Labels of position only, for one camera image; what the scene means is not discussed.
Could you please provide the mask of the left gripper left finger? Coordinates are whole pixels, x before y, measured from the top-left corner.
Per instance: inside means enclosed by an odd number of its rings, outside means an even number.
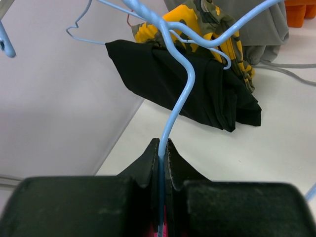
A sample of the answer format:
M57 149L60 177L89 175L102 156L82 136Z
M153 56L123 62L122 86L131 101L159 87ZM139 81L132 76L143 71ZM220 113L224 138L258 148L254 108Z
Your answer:
M3 237L152 237L158 230L158 145L115 176L24 179L0 217Z

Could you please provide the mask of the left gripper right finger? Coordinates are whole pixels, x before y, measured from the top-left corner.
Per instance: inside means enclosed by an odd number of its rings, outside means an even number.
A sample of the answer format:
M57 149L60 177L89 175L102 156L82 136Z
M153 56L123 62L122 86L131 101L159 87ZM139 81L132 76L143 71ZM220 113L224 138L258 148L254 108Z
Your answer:
M166 227L170 237L313 237L316 223L288 183L214 182L168 141Z

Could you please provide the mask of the light blue wire hanger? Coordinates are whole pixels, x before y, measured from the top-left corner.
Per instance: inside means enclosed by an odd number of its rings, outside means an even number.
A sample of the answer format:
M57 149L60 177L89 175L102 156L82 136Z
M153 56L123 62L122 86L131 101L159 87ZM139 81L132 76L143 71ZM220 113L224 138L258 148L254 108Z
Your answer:
M172 127L179 115L226 131L237 122L259 126L261 108L244 82L231 69L231 60L215 49L262 11L275 5L267 0L213 40L205 40L187 25L165 21L137 0L126 0L123 12L153 24L162 34L166 48L151 44L117 40L106 44L125 86L137 95L171 110L158 145L158 230L153 237L169 237L166 227L165 159ZM184 43L195 43L226 59L215 59L179 50L174 35Z

